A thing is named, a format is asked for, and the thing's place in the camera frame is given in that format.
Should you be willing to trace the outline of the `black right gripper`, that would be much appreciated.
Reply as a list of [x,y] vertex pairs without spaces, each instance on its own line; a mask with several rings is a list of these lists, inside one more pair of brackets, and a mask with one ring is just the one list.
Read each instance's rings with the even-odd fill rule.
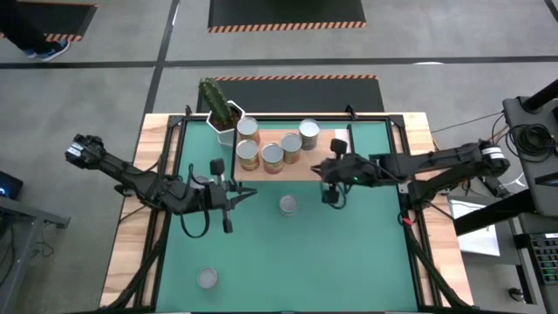
[[330,150],[335,157],[310,166],[321,178],[322,202],[325,204],[345,204],[346,196],[354,185],[371,188],[379,184],[375,165],[359,154],[347,153],[347,147],[348,143],[344,140],[333,139]]

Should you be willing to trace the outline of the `tin can dark label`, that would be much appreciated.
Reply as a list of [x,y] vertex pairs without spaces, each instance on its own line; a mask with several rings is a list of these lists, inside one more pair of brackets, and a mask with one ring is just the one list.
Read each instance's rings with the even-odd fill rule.
[[312,150],[317,145],[320,127],[314,119],[304,119],[299,125],[299,135],[302,139],[302,149]]

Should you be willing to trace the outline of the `chicken soup can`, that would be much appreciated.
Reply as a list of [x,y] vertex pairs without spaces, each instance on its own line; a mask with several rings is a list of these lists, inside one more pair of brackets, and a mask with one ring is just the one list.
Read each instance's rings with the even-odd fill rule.
[[298,209],[297,198],[293,195],[284,195],[279,201],[279,208],[282,215],[292,216]]

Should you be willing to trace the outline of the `green beans can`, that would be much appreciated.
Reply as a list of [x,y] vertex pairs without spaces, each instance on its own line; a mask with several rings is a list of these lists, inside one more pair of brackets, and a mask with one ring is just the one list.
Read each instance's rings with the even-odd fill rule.
[[241,140],[252,140],[260,144],[259,125],[256,119],[245,116],[237,122],[236,129]]

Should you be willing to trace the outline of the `wooden shelf black metal legs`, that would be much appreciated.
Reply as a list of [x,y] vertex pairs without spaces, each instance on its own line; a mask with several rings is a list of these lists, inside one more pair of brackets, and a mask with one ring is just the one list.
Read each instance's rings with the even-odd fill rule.
[[283,184],[292,182],[312,182],[321,180],[320,176],[310,168],[318,166],[326,158],[333,159],[335,153],[330,150],[333,139],[343,140],[347,143],[347,152],[351,152],[351,135],[348,123],[320,122],[320,133],[316,147],[313,150],[302,150],[299,161],[294,164],[285,164],[278,174],[269,174],[264,170],[264,161],[261,154],[262,148],[270,143],[281,144],[282,138],[287,133],[298,133],[300,120],[294,121],[261,121],[259,123],[260,143],[258,144],[259,167],[255,170],[245,170],[241,167],[241,159],[237,147],[242,138],[237,135],[234,145],[232,170],[230,177],[245,188],[261,189],[264,185]]

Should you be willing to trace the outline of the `white plant pot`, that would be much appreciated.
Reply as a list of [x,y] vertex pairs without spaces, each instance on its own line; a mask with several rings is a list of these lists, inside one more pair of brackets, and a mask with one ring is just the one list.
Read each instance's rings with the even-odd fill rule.
[[217,136],[217,141],[226,147],[232,147],[235,140],[235,130],[236,123],[245,117],[245,111],[240,108],[233,100],[228,101],[228,107],[231,109],[233,114],[234,125],[229,129],[220,130],[214,124],[216,122],[216,117],[212,112],[209,112],[206,119],[206,123],[211,127]]

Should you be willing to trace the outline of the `green table mat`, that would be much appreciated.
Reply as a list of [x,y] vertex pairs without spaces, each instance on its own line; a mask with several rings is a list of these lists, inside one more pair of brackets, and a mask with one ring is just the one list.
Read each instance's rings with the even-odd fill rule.
[[[159,312],[415,311],[418,307],[393,186],[355,186],[344,208],[321,199],[318,182],[269,184],[239,203],[226,234],[219,211],[170,223]],[[297,198],[282,215],[284,195]],[[209,290],[204,268],[219,274]]]

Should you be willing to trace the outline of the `tin can silver lid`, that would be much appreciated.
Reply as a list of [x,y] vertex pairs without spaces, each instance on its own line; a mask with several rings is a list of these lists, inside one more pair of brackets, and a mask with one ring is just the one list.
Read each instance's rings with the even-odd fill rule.
[[218,280],[219,274],[213,268],[204,268],[197,275],[197,283],[204,290],[212,289],[218,283]]

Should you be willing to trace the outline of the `green cactus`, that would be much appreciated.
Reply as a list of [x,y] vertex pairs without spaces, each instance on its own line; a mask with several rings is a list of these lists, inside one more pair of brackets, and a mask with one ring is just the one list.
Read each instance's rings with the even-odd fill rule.
[[199,90],[210,109],[212,125],[220,131],[232,128],[233,114],[228,105],[228,99],[223,94],[217,81],[213,78],[203,78],[199,83]]

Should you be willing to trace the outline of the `white paper sheet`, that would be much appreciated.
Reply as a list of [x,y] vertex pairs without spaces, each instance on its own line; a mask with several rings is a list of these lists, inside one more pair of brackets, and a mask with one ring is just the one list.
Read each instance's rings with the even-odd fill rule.
[[[456,198],[449,199],[451,215],[454,219],[468,215],[473,211],[482,209],[484,204],[470,201],[460,201]],[[489,225],[464,235],[458,236],[459,248],[462,252],[475,253],[485,256],[500,256],[500,246],[495,225]]]

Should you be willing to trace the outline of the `grey desk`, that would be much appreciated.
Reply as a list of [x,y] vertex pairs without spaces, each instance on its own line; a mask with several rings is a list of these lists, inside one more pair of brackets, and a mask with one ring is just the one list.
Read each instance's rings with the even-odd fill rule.
[[65,229],[70,220],[0,196],[0,314],[8,313],[17,300],[44,227]]

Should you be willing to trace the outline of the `black device with blue light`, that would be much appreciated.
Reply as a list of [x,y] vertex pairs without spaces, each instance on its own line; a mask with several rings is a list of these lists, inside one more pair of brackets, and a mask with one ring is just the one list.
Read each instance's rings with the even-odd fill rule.
[[16,200],[24,183],[16,177],[0,171],[0,196]]

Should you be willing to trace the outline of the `backlit keyboard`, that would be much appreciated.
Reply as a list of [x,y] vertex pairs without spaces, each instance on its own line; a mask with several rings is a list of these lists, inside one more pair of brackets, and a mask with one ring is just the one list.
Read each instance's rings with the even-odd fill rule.
[[558,233],[532,234],[529,247],[542,285],[558,285]]

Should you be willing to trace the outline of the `person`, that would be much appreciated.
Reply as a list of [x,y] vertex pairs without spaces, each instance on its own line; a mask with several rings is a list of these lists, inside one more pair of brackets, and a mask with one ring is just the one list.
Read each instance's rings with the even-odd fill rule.
[[67,39],[49,42],[18,8],[17,0],[0,0],[0,31],[28,58],[49,62],[66,52]]

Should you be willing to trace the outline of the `black metal table frame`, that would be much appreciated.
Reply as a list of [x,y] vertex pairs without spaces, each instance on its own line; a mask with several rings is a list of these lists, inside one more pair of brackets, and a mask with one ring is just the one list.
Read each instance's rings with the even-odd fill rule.
[[[425,113],[359,113],[358,117],[367,120],[387,118],[398,150],[406,148],[412,154],[422,154],[435,148]],[[164,154],[167,157],[166,171],[176,173],[181,156],[179,148],[187,137],[187,123],[206,118],[205,113],[147,114],[140,129],[134,165],[146,168]],[[415,222],[413,232],[448,285],[463,301],[472,304],[473,296],[458,238],[447,218],[449,212],[447,198],[436,196],[432,207],[426,208]],[[170,215],[163,211],[147,213],[133,196],[125,198],[121,217],[123,221],[117,228],[100,307],[106,307],[118,298],[153,247],[164,246],[171,222]]]

